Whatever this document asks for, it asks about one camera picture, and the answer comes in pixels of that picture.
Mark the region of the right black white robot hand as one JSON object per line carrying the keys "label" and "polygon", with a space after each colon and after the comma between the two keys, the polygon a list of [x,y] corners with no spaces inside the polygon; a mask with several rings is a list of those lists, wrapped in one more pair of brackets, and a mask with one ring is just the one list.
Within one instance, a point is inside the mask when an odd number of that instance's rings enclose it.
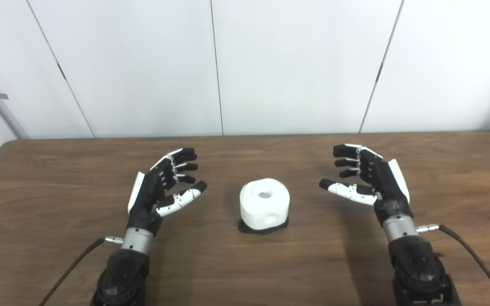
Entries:
{"label": "right black white robot hand", "polygon": [[348,167],[339,173],[340,178],[358,177],[365,184],[323,178],[319,182],[321,189],[355,203],[374,207],[380,225],[397,215],[413,217],[410,192],[396,159],[386,161],[375,151],[357,144],[335,145],[333,156],[336,158],[336,167]]}

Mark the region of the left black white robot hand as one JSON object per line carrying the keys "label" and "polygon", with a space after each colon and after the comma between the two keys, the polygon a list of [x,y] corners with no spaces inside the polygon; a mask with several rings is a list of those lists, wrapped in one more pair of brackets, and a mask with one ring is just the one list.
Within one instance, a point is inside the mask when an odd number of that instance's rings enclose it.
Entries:
{"label": "left black white robot hand", "polygon": [[144,230],[156,236],[163,218],[183,209],[207,188],[204,181],[185,172],[198,170],[194,148],[165,154],[147,173],[138,172],[128,202],[126,228]]}

